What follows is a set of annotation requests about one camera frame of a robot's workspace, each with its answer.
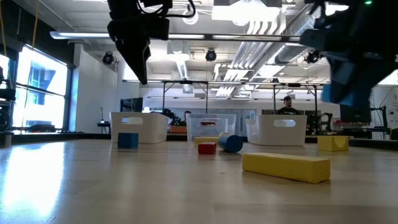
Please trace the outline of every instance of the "red block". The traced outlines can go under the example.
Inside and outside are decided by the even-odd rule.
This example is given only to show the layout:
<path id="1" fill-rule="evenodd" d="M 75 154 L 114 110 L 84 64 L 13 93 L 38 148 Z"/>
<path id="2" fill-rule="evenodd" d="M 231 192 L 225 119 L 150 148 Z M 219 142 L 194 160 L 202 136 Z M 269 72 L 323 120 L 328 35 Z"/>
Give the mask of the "red block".
<path id="1" fill-rule="evenodd" d="M 203 142 L 198 145 L 199 154 L 215 154 L 217 143 L 215 142 Z"/>

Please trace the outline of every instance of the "yellow rectangular block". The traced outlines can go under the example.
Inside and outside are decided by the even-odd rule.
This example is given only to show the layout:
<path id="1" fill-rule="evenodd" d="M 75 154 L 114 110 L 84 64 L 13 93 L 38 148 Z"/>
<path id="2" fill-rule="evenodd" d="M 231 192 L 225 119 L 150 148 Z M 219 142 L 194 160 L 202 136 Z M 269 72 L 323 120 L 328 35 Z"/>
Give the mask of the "yellow rectangular block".
<path id="1" fill-rule="evenodd" d="M 195 137 L 195 144 L 203 142 L 215 142 L 218 144 L 218 137 Z"/>
<path id="2" fill-rule="evenodd" d="M 330 178 L 330 160 L 273 153 L 243 154 L 244 171 L 317 184 Z"/>
<path id="3" fill-rule="evenodd" d="M 348 136 L 318 136 L 318 150 L 348 151 Z"/>

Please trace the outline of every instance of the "man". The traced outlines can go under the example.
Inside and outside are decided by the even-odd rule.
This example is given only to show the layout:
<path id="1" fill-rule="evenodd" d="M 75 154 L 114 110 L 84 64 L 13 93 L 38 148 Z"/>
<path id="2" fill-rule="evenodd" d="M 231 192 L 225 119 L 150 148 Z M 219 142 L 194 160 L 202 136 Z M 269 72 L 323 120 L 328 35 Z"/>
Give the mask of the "man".
<path id="1" fill-rule="evenodd" d="M 181 121 L 181 126 L 186 126 L 187 125 L 187 114 L 190 114 L 191 113 L 191 111 L 186 111 L 186 112 L 184 112 L 184 120 L 183 121 Z"/>
<path id="2" fill-rule="evenodd" d="M 278 114 L 300 115 L 300 112 L 292 107 L 292 99 L 290 96 L 284 98 L 284 107 L 279 109 Z"/>

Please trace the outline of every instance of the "computer monitor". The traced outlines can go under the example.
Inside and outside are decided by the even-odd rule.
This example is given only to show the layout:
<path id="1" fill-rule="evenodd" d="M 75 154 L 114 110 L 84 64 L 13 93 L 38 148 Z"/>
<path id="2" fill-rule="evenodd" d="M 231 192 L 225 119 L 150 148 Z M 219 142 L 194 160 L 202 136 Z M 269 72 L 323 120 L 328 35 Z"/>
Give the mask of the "computer monitor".
<path id="1" fill-rule="evenodd" d="M 347 105 L 340 105 L 340 119 L 341 122 L 350 123 L 371 123 L 370 107 L 352 108 Z"/>
<path id="2" fill-rule="evenodd" d="M 131 98 L 120 100 L 120 112 L 142 112 L 143 99 Z"/>

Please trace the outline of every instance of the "white plastic bin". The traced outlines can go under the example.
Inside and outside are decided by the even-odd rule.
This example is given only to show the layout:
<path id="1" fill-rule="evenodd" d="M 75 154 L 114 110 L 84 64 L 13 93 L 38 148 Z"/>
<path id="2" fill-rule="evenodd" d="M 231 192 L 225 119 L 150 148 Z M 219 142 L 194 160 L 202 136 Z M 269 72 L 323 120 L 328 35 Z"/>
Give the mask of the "white plastic bin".
<path id="1" fill-rule="evenodd" d="M 307 116 L 257 115 L 246 119 L 248 142 L 262 146 L 303 146 Z"/>
<path id="2" fill-rule="evenodd" d="M 166 141 L 169 118 L 159 113 L 111 112 L 111 139 L 118 142 L 119 133 L 138 133 L 140 143 Z"/>
<path id="3" fill-rule="evenodd" d="M 195 137 L 218 137 L 223 132 L 235 134 L 235 120 L 235 114 L 187 114 L 188 142 Z"/>

